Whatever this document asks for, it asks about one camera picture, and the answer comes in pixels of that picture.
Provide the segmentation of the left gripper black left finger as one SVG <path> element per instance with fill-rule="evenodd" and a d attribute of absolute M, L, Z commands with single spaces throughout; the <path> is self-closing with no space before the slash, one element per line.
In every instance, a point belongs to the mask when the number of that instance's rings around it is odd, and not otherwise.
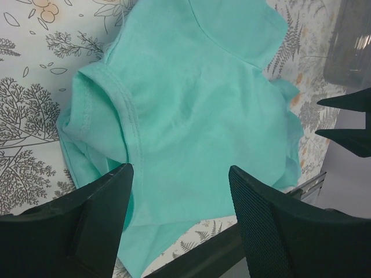
<path fill-rule="evenodd" d="M 58 199 L 1 216 L 1 277 L 112 277 L 133 174 L 123 164 Z"/>

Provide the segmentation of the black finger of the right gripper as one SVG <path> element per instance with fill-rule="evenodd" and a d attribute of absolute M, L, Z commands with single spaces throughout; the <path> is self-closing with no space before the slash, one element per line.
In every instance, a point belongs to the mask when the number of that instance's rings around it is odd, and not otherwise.
<path fill-rule="evenodd" d="M 370 157 L 370 131 L 366 129 L 321 129 L 315 134 L 332 140 L 356 156 Z"/>
<path fill-rule="evenodd" d="M 325 107 L 339 108 L 349 111 L 370 112 L 370 96 L 370 88 L 367 88 L 351 94 L 325 98 L 319 100 L 317 104 Z"/>

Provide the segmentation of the teal t shirt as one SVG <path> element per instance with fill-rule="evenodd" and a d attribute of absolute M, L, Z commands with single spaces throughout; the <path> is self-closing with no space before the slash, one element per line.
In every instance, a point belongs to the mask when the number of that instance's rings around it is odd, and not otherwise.
<path fill-rule="evenodd" d="M 80 68 L 56 126 L 82 187 L 134 169 L 118 258 L 132 277 L 199 221 L 234 214 L 237 165 L 297 184 L 298 89 L 263 74 L 286 35 L 266 1 L 138 1 L 103 58 Z"/>

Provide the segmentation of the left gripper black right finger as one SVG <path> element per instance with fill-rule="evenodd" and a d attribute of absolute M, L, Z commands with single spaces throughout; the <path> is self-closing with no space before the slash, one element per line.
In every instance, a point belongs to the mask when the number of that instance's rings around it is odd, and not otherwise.
<path fill-rule="evenodd" d="M 370 220 L 325 210 L 232 166 L 230 190 L 251 277 L 369 277 Z"/>

